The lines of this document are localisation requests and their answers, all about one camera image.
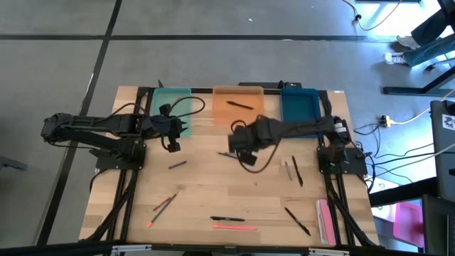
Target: red pen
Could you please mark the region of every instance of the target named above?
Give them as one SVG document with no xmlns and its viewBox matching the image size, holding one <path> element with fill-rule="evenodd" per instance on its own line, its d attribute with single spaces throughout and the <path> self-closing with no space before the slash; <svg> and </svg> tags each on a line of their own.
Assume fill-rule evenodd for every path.
<svg viewBox="0 0 455 256">
<path fill-rule="evenodd" d="M 166 200 L 164 200 L 163 203 L 160 203 L 157 207 L 155 207 L 153 211 L 158 210 L 158 208 L 160 208 L 161 206 L 163 206 L 163 204 L 165 204 L 165 203 L 166 203 L 167 201 L 169 201 L 169 200 L 171 200 L 170 197 L 166 198 Z"/>
<path fill-rule="evenodd" d="M 230 225 L 217 225 L 217 224 L 213 224 L 212 228 L 226 228 L 226 229 L 235 229 L 235 230 L 256 230 L 256 228 L 245 227 L 245 226 L 230 226 Z"/>
</svg>

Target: wooden table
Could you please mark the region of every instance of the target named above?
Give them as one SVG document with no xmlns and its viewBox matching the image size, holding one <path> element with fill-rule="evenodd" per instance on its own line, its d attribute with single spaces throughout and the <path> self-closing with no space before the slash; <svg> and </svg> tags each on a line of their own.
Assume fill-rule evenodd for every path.
<svg viewBox="0 0 455 256">
<path fill-rule="evenodd" d="M 137 87 L 119 87 L 113 111 L 125 103 L 134 102 Z M 194 245 L 248 245 L 248 246 L 323 246 L 316 218 L 316 200 L 326 198 L 323 176 L 319 173 L 316 158 L 317 139 L 284 139 L 270 165 L 260 174 L 246 172 L 237 160 L 216 154 L 228 150 L 228 130 L 214 126 L 211 117 L 212 95 L 193 94 L 205 100 L 205 109 L 192 116 L 191 136 L 180 138 L 181 151 L 168 153 L 159 139 L 147 141 L 146 162 L 139 172 L 134 205 L 129 223 L 127 242 L 171 243 Z M 343 92 L 328 92 L 333 115 L 352 124 Z M 194 100 L 193 109 L 201 103 Z M 265 114 L 280 119 L 278 95 L 264 96 Z M 126 108 L 123 113 L 132 112 Z M 272 147 L 259 153 L 255 168 L 269 157 Z M 296 157 L 303 188 L 297 181 L 291 156 Z M 188 161 L 175 169 L 168 166 Z M 285 169 L 287 161 L 293 175 L 290 181 Z M 109 213 L 119 178 L 118 171 L 108 171 L 94 184 L 85 212 L 80 238 L 95 231 Z M 351 175 L 344 176 L 346 195 L 351 215 L 373 241 L 378 237 L 370 209 L 365 184 Z M 152 209 L 162 200 L 179 191 L 175 200 L 151 228 L 147 223 L 156 212 Z M 289 208 L 309 229 L 311 236 L 289 217 Z M 122 212 L 119 214 L 115 237 L 119 237 Z M 246 219 L 241 225 L 257 228 L 256 231 L 213 229 L 211 215 Z M 343 218 L 338 213 L 341 239 L 346 243 Z"/>
</svg>

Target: teal tray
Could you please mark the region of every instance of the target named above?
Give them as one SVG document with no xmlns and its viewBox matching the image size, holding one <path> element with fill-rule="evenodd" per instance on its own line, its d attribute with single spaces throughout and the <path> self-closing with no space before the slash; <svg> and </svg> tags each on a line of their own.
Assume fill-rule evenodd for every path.
<svg viewBox="0 0 455 256">
<path fill-rule="evenodd" d="M 157 88 L 154 90 L 153 97 L 153 114 L 160 114 L 159 107 L 164 104 L 173 104 L 178 98 L 191 96 L 191 88 Z M 171 111 L 171 115 L 178 116 L 191 112 L 193 101 L 182 100 Z M 181 117 L 182 121 L 186 122 L 183 128 L 187 128 L 180 134 L 181 137 L 189 137 L 191 135 L 191 118 L 190 116 Z"/>
<path fill-rule="evenodd" d="M 283 88 L 280 95 L 283 122 L 305 122 L 319 120 L 318 91 L 304 88 Z M 318 135 L 308 135 L 300 138 L 317 138 Z"/>
</svg>

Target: pencil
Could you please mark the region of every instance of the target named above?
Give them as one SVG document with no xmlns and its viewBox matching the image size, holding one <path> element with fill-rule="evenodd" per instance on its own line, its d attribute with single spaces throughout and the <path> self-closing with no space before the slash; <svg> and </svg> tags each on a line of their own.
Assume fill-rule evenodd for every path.
<svg viewBox="0 0 455 256">
<path fill-rule="evenodd" d="M 294 214 L 291 213 L 291 211 L 284 207 L 284 209 L 286 210 L 286 212 L 291 216 L 291 218 L 300 226 L 301 229 L 303 229 L 305 231 L 306 234 L 308 234 L 309 236 L 310 235 L 310 231 L 308 230 L 308 228 L 306 228 L 302 223 L 300 223 L 299 220 L 297 220 L 296 216 L 294 216 Z"/>
<path fill-rule="evenodd" d="M 302 179 L 300 177 L 299 169 L 297 168 L 296 158 L 294 156 L 292 156 L 292 161 L 294 162 L 294 167 L 296 168 L 296 174 L 297 174 L 297 178 L 299 179 L 300 186 L 303 187 L 304 181 L 302 181 Z"/>
<path fill-rule="evenodd" d="M 166 209 L 166 207 L 168 207 L 168 205 L 172 202 L 172 200 L 177 196 L 178 192 L 175 193 L 171 199 L 169 199 L 169 201 L 164 205 L 164 207 L 155 215 L 155 217 L 150 220 L 149 224 L 147 224 L 147 227 L 150 228 L 153 224 L 154 224 L 154 221 L 161 215 L 161 213 L 164 211 L 164 209 Z"/>
</svg>

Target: gray floor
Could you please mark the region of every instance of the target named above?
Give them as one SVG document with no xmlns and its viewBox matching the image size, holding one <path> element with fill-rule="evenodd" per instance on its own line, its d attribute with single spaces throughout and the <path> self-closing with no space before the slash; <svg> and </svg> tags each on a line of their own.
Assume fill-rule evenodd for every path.
<svg viewBox="0 0 455 256">
<path fill-rule="evenodd" d="M 0 33 L 104 34 L 113 6 L 114 0 L 3 0 Z M 357 6 L 369 27 L 395 4 L 359 2 Z M 409 33 L 436 10 L 437 4 L 430 0 L 402 4 L 378 29 L 364 32 L 350 24 L 353 11 L 341 0 L 124 0 L 114 34 L 393 36 Z M 100 41 L 0 41 L 0 155 L 29 165 L 26 172 L 0 171 L 0 247 L 34 243 L 63 157 L 62 149 L 44 144 L 39 137 L 42 120 L 56 112 L 77 114 L 100 45 Z M 381 63 L 382 54 L 392 48 L 396 45 L 340 41 L 112 41 L 89 114 L 109 114 L 119 85 L 156 86 L 160 79 L 168 87 L 211 87 L 284 79 L 346 91 L 355 127 L 382 114 L 406 120 L 435 99 L 387 96 L 380 88 L 419 87 L 449 66 L 425 72 L 429 63 L 413 69 Z M 399 154 L 430 143 L 429 115 L 383 129 L 381 135 L 380 154 Z M 372 136 L 356 139 L 375 151 Z M 77 240 L 94 162 L 86 151 L 77 151 L 51 243 Z M 417 181 L 434 175 L 434 162 L 398 173 Z M 383 178 L 407 183 L 392 175 Z M 383 238 L 381 243 L 411 250 Z"/>
</svg>

